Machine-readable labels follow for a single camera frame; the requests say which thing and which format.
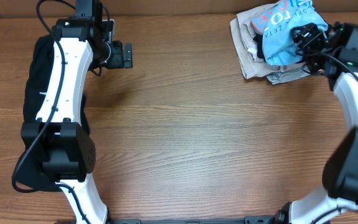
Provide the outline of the light blue t-shirt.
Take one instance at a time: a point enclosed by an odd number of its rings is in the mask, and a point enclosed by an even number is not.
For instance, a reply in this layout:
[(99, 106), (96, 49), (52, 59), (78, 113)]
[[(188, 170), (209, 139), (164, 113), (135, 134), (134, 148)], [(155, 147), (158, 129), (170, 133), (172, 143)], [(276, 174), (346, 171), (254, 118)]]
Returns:
[(290, 31), (309, 23), (326, 31), (328, 24), (318, 14), (312, 0), (283, 0), (251, 19), (257, 34), (262, 36), (262, 51), (269, 65), (292, 65), (301, 60)]

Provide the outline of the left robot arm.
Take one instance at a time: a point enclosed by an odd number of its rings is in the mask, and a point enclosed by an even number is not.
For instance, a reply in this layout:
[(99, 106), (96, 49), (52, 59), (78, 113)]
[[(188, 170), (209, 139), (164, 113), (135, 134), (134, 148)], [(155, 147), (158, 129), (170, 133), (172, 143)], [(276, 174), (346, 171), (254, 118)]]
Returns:
[(132, 68), (132, 45), (113, 40), (115, 23), (100, 1), (77, 1), (73, 8), (74, 16), (48, 28), (50, 80), (35, 119), (22, 125), (25, 151), (12, 186), (21, 193), (62, 191), (77, 223), (111, 223), (93, 178), (96, 148), (83, 128), (81, 102), (88, 72)]

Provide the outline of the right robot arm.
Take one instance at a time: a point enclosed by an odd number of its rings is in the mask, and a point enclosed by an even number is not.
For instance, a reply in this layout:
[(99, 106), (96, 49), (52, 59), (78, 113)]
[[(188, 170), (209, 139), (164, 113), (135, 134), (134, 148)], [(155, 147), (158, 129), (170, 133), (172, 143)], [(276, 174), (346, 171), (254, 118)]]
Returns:
[(321, 187), (286, 203), (272, 217), (247, 217), (245, 223), (329, 223), (358, 210), (358, 25), (335, 23), (323, 32), (309, 23), (294, 27), (290, 36), (309, 72), (328, 78), (348, 134), (328, 159)]

